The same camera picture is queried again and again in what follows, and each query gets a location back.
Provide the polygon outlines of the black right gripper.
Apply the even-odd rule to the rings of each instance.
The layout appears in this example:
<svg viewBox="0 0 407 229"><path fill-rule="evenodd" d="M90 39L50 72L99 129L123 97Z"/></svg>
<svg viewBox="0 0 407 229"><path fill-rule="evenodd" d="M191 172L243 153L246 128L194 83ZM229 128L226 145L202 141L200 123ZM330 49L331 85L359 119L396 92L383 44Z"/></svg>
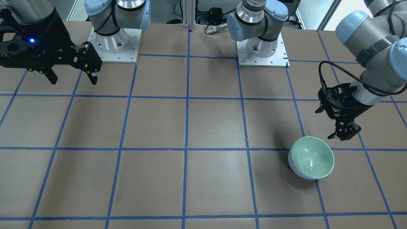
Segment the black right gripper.
<svg viewBox="0 0 407 229"><path fill-rule="evenodd" d="M15 33L11 40L1 40L1 66L41 72L55 85L58 77L52 67L70 65L88 73L90 82L97 84L101 58L89 41L76 45L71 40L55 7L49 15L28 24L20 24L17 14L26 15L11 6L1 9L1 38L6 33Z"/></svg>

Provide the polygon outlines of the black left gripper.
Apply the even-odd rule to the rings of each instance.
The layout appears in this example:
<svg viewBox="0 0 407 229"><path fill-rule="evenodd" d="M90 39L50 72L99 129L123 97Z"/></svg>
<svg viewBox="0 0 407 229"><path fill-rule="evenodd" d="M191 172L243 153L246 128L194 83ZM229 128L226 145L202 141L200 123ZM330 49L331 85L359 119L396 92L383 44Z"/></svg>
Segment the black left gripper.
<svg viewBox="0 0 407 229"><path fill-rule="evenodd" d="M320 106L315 113L325 111L330 119L335 120L335 131L328 136L328 139L350 140L362 130L354 120L371 106L353 98L352 93L355 90L356 87L350 84L339 84L335 87L321 84L317 93Z"/></svg>

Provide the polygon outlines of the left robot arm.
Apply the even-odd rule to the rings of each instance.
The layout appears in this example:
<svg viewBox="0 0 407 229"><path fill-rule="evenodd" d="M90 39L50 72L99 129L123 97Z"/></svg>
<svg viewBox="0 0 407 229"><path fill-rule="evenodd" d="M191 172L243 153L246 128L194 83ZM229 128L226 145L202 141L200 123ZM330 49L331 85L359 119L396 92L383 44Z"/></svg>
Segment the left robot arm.
<svg viewBox="0 0 407 229"><path fill-rule="evenodd" d="M316 113L326 112L335 120L329 139L349 140L361 131L356 117L388 95L406 90L406 1L366 0L372 14L355 11L347 15L335 30L339 41L353 54L365 71L350 84L328 87L318 66L321 88ZM228 14L227 25L236 42L247 40L251 53L261 58L273 55L288 9L277 0L243 0Z"/></svg>

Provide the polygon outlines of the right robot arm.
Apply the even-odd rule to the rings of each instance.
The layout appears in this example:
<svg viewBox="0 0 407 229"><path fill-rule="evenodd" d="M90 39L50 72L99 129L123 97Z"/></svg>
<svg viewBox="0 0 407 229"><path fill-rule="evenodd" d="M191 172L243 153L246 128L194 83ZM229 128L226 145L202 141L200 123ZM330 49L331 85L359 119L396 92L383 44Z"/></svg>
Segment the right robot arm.
<svg viewBox="0 0 407 229"><path fill-rule="evenodd" d="M37 71L51 84L58 77L54 65L70 65L97 83L101 51L123 51L129 44L125 29L147 29L149 0L86 0L84 7L96 41L76 45L50 0L1 1L1 66Z"/></svg>

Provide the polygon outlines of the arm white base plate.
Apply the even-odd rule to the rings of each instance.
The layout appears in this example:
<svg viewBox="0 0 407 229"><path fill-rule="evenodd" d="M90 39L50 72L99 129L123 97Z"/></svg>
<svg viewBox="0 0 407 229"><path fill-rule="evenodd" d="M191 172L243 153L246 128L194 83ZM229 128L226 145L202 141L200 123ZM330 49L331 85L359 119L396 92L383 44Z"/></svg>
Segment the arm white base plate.
<svg viewBox="0 0 407 229"><path fill-rule="evenodd" d="M287 68L290 66L281 33L278 39L272 42L266 42L259 38L238 41L236 42L236 50L241 67Z"/></svg>
<svg viewBox="0 0 407 229"><path fill-rule="evenodd" d="M141 29L121 28L111 36L91 29L88 41L93 44L103 63L136 64L141 44Z"/></svg>

